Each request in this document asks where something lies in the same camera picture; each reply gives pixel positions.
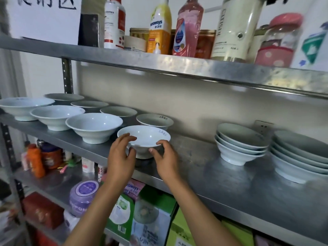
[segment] electrical outlet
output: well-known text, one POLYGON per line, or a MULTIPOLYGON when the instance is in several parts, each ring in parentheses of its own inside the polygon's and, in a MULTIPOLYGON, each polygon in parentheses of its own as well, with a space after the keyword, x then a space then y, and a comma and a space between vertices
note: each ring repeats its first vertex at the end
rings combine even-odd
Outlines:
POLYGON ((273 129, 274 124, 256 120, 253 125, 253 129, 261 135, 267 135, 270 130, 273 129))

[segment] white bowl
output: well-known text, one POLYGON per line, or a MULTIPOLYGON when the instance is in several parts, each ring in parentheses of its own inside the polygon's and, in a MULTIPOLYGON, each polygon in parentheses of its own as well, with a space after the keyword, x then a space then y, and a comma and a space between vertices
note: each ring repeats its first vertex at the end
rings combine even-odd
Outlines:
POLYGON ((222 145, 233 149, 235 151, 241 152, 241 153, 245 153, 245 154, 251 154, 251 155, 259 155, 259 154, 264 154, 267 150, 262 150, 262 151, 257 151, 257 150, 250 150, 250 149, 244 149, 241 147, 238 147, 236 145, 231 144, 230 142, 227 142, 225 140, 223 140, 221 137, 219 137, 218 135, 215 135, 214 140, 216 142, 221 143, 222 145))
POLYGON ((300 168, 303 168, 303 169, 306 169, 306 170, 309 170, 309 171, 312 171, 312 172, 315 172, 315 173, 318 173, 318 174, 328 174, 328 169, 314 167, 314 166, 308 165, 304 162, 295 160, 295 159, 293 159, 293 158, 279 152, 279 150, 275 149, 274 147, 272 147, 270 149, 270 152, 272 152, 274 155, 278 156, 282 160, 287 161, 288 163, 293 164, 295 166, 298 166, 300 168))
POLYGON ((237 124, 221 123, 216 132, 225 141, 244 149, 262 151, 269 146, 261 134, 237 124))
POLYGON ((273 140, 273 144, 272 146, 274 148, 276 148, 278 151, 280 151, 281 153, 295 159, 295 160, 298 160, 298 161, 301 161, 301 162, 304 162, 306 164, 309 164, 309 165, 312 165, 312 166, 315 166, 315 167, 320 167, 320 168, 326 168, 328 169, 328 164, 326 163, 321 163, 321 162, 318 162, 318 161, 314 161, 314 160, 310 160, 310 159, 307 159, 307 158, 304 158, 302 156, 299 156, 297 154, 294 154, 290 151, 288 151, 287 149, 283 148, 282 146, 280 146, 275 140, 273 140))
POLYGON ((158 114, 141 114, 136 119, 141 125, 153 126, 164 130, 167 130, 168 127, 174 124, 171 118, 158 114))
POLYGON ((122 123, 123 120, 120 117, 103 113, 86 113, 66 120, 66 125, 89 144, 101 144, 108 141, 122 123))
POLYGON ((282 177, 296 183, 304 184, 310 180, 326 179, 328 175, 318 174, 296 165, 290 164, 287 161, 274 155, 270 152, 273 163, 275 164, 275 171, 282 177))
POLYGON ((84 96, 68 93, 49 93, 44 97, 50 98, 56 101, 56 105, 71 105, 73 101, 79 101, 84 99, 84 96))
POLYGON ((30 112, 36 107, 52 105, 55 101, 48 98, 10 97, 0 99, 0 108, 13 115, 18 121, 35 121, 30 112))
POLYGON ((258 157, 262 157, 265 155, 265 153, 261 154, 261 155, 251 155, 251 154, 240 153, 240 152, 237 152, 233 149, 230 149, 230 148, 222 145, 219 142, 216 142, 216 144, 221 152, 221 158, 224 159, 226 162, 229 162, 230 164, 236 165, 236 166, 243 166, 243 165, 245 165, 246 162, 252 161, 258 157))
POLYGON ((108 106, 100 110, 101 113, 112 114, 123 119, 122 127, 128 126, 131 117, 137 115, 137 111, 128 107, 108 106))
POLYGON ((328 163, 328 144, 291 131, 275 131, 278 143, 304 158, 328 163))
POLYGON ((71 103, 72 106, 84 108, 86 113, 97 113, 101 108, 108 106, 108 103, 100 101, 76 101, 71 103))
POLYGON ((153 157, 149 149, 158 149, 161 146, 156 144, 159 140, 171 140, 168 132, 152 126, 135 125, 125 127, 117 132, 117 136, 119 137, 125 133, 130 133, 130 135, 137 137, 137 140, 129 142, 127 148, 133 147, 137 151, 136 158, 138 159, 153 157))
POLYGON ((47 125, 50 130, 64 131, 70 129, 65 123, 67 118, 83 114, 84 112, 85 110, 79 107, 51 105, 35 108, 31 111, 31 115, 47 125))

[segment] purple container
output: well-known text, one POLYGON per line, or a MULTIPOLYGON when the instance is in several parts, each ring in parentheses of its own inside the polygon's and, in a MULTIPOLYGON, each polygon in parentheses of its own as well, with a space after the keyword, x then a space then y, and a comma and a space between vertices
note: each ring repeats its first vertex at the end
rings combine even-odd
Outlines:
POLYGON ((99 183, 94 180, 83 181, 76 184, 70 192, 70 205, 72 214, 77 217, 82 217, 87 211, 87 208, 93 201, 96 192, 99 188, 99 183))

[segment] white bottle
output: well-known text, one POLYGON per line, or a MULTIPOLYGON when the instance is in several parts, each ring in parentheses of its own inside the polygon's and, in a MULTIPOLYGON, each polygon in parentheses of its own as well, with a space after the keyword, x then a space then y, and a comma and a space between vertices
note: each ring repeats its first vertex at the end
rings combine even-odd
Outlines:
POLYGON ((320 53, 328 31, 328 0, 314 0, 302 24, 303 33, 298 41, 291 68, 327 71, 328 66, 319 67, 320 53))
POLYGON ((105 3, 104 48, 124 49, 125 9, 122 0, 107 0, 105 3))

